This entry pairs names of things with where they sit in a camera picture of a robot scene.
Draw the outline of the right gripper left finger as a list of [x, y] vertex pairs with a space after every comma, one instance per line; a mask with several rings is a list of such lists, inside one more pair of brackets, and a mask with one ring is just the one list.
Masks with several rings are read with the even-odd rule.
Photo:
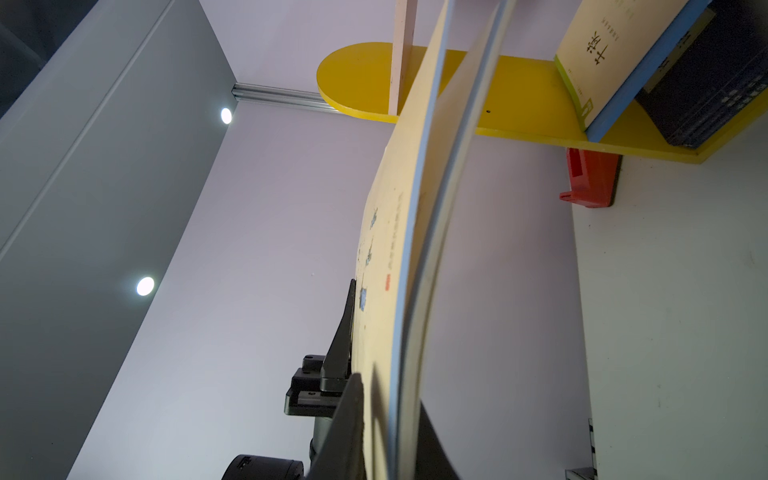
[[359, 373], [347, 381], [320, 452], [306, 479], [365, 479], [364, 388]]

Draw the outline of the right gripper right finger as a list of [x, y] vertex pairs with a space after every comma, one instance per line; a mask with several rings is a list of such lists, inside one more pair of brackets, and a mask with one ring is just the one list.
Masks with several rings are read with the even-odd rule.
[[442, 447], [424, 404], [420, 405], [414, 478], [416, 480], [459, 479]]

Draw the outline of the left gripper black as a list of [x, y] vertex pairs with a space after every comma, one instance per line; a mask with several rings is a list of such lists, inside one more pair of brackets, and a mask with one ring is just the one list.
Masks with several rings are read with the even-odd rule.
[[292, 376], [284, 401], [286, 415], [334, 415], [351, 371], [355, 298], [356, 280], [351, 279], [344, 311], [326, 356], [306, 355]]

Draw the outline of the beige book blue edge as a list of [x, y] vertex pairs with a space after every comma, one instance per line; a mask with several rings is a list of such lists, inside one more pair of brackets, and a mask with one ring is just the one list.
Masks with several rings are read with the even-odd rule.
[[449, 80], [446, 2], [370, 188], [356, 261], [352, 360], [370, 479], [415, 475], [430, 308], [458, 182], [514, 5], [498, 4]]

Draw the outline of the beige book green edge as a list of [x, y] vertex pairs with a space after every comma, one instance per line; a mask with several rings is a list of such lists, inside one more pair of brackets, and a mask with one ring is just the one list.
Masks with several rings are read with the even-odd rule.
[[681, 12], [683, 0], [583, 0], [556, 55], [580, 127], [587, 129]]

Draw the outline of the dark purple book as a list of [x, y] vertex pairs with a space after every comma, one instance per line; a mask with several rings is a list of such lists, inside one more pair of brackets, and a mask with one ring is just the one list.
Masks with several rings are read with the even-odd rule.
[[665, 141], [697, 148], [767, 88], [767, 3], [712, 1], [636, 100]]

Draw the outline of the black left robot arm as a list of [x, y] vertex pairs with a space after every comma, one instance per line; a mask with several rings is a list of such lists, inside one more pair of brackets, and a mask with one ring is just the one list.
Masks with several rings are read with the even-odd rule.
[[310, 467], [299, 460], [241, 454], [225, 479], [364, 479], [364, 388], [351, 367], [356, 282], [326, 354], [307, 355], [286, 392], [284, 413], [314, 419]]

